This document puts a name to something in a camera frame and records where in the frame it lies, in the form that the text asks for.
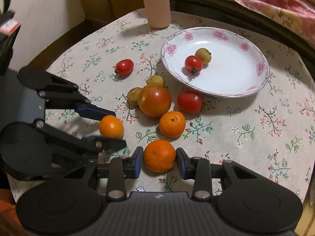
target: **white wall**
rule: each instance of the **white wall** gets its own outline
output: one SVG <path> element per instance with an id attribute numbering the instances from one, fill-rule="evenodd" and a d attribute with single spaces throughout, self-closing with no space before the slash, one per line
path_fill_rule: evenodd
<path id="1" fill-rule="evenodd" d="M 14 70 L 84 20 L 80 0 L 12 0 L 10 9 L 21 23 L 10 63 Z"/>

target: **orange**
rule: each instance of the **orange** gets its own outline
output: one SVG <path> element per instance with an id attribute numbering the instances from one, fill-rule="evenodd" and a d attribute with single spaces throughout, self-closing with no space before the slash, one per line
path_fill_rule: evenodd
<path id="1" fill-rule="evenodd" d="M 100 121 L 100 134 L 103 137 L 122 138 L 123 125 L 115 116 L 107 115 Z"/>
<path id="2" fill-rule="evenodd" d="M 166 137 L 179 137 L 185 130 L 186 119 L 182 113 L 171 111 L 160 118 L 159 128 Z"/>
<path id="3" fill-rule="evenodd" d="M 144 152 L 143 160 L 146 167 L 154 172 L 165 172 L 174 165 L 176 151 L 166 140 L 155 140 L 149 143 Z"/>

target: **plate rim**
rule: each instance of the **plate rim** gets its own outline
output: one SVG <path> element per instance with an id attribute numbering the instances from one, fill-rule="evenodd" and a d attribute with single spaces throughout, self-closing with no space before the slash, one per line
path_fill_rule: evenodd
<path id="1" fill-rule="evenodd" d="M 175 74 L 173 74 L 173 72 L 168 68 L 167 65 L 167 62 L 165 60 L 165 45 L 167 44 L 167 42 L 171 41 L 172 39 L 174 39 L 175 37 L 179 36 L 181 33 L 183 33 L 184 31 L 188 31 L 188 30 L 197 30 L 197 29 L 209 29 L 209 30 L 213 30 L 213 29 L 217 29 L 217 30 L 223 30 L 223 31 L 226 31 L 226 32 L 229 32 L 231 33 L 232 35 L 235 35 L 237 36 L 238 38 L 240 39 L 243 39 L 243 40 L 246 40 L 248 42 L 250 42 L 251 44 L 253 44 L 254 48 L 256 48 L 256 50 L 260 53 L 260 55 L 262 56 L 263 58 L 263 61 L 267 64 L 266 66 L 266 69 L 267 69 L 267 72 L 265 74 L 265 79 L 264 81 L 262 82 L 263 84 L 261 84 L 257 90 L 254 90 L 254 91 L 248 91 L 248 92 L 244 92 L 244 93 L 240 93 L 240 94 L 231 94 L 231 95 L 226 95 L 226 94 L 218 94 L 218 93 L 212 93 L 212 92 L 209 92 L 209 91 L 206 91 L 206 90 L 202 90 L 202 89 L 199 89 L 185 81 L 183 81 L 181 78 L 177 77 Z M 194 89 L 204 95 L 208 95 L 208 96 L 214 96 L 214 97 L 223 97 L 223 98 L 243 98 L 243 97 L 248 97 L 248 96 L 251 96 L 251 95 L 254 95 L 256 94 L 257 92 L 259 92 L 268 82 L 269 80 L 269 77 L 270 77 L 270 66 L 269 66 L 269 63 L 265 57 L 265 55 L 263 54 L 263 52 L 253 43 L 251 42 L 250 40 L 248 40 L 247 38 L 237 34 L 237 33 L 234 33 L 230 30 L 227 30 L 227 29 L 224 29 L 224 28 L 217 28 L 217 27 L 192 27 L 192 28 L 187 28 L 187 29 L 182 29 L 180 31 L 177 31 L 175 32 L 174 34 L 172 34 L 171 36 L 169 36 L 163 43 L 162 45 L 162 48 L 161 48 L 161 61 L 162 61 L 162 64 L 164 66 L 164 68 L 168 71 L 168 73 L 174 77 L 177 81 L 181 82 L 182 84 L 186 85 L 187 87 L 191 88 L 191 89 Z"/>

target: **white plate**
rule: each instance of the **white plate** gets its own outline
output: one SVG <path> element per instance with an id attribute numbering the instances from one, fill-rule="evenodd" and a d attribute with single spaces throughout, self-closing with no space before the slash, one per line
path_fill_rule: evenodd
<path id="1" fill-rule="evenodd" d="M 185 59 L 206 48 L 212 60 L 197 75 L 184 67 Z M 231 31 L 197 27 L 179 31 L 164 42 L 161 58 L 177 80 L 203 94 L 238 98 L 261 90 L 269 79 L 269 65 L 255 44 Z"/>

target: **table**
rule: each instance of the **table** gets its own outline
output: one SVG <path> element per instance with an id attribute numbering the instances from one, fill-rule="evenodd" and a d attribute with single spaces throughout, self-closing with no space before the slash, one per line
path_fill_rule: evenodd
<path id="1" fill-rule="evenodd" d="M 268 84 L 246 98 L 204 97 L 199 114 L 184 114 L 186 129 L 175 148 L 183 147 L 188 156 L 200 156 L 221 164 L 232 159 L 295 192 L 303 201 L 315 160 L 315 84 L 299 54 L 268 37 L 215 20 L 172 12 L 172 23 L 164 30 L 151 30 L 140 9 L 99 29 L 64 52 L 49 72 L 77 83 L 80 92 L 99 107 L 115 110 L 125 128 L 127 147 L 105 153 L 100 161 L 119 155 L 132 155 L 137 146 L 146 147 L 163 139 L 158 119 L 148 118 L 129 106 L 126 96 L 134 87 L 144 87 L 145 79 L 161 75 L 173 100 L 185 88 L 164 70 L 160 50 L 171 34 L 190 27 L 213 26 L 234 31 L 265 54 L 271 69 Z M 129 58 L 134 63 L 126 79 L 114 73 L 116 63 Z M 46 123 L 82 137 L 99 134 L 98 121 L 79 117 L 73 110 L 47 110 Z M 20 182 L 9 176 L 15 200 L 40 182 Z M 213 179 L 214 194 L 221 188 Z M 106 179 L 100 182 L 104 194 Z M 192 180 L 183 181 L 176 166 L 164 174 L 141 171 L 137 180 L 125 181 L 127 191 L 187 191 Z"/>

